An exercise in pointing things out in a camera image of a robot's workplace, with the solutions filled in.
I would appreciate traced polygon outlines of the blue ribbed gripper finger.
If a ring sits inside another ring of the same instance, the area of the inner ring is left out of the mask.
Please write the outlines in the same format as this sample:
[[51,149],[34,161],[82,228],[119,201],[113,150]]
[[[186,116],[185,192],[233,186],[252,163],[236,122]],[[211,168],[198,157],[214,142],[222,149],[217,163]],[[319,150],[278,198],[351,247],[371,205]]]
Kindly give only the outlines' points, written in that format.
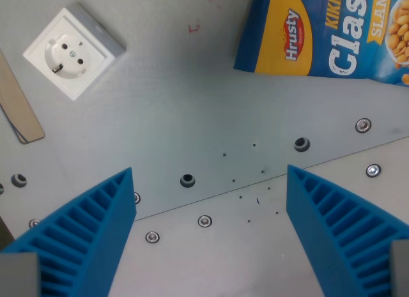
[[131,168],[66,203],[3,253],[35,253],[41,296],[108,296],[136,216]]
[[325,296],[391,296],[389,250],[408,224],[293,165],[286,212]]

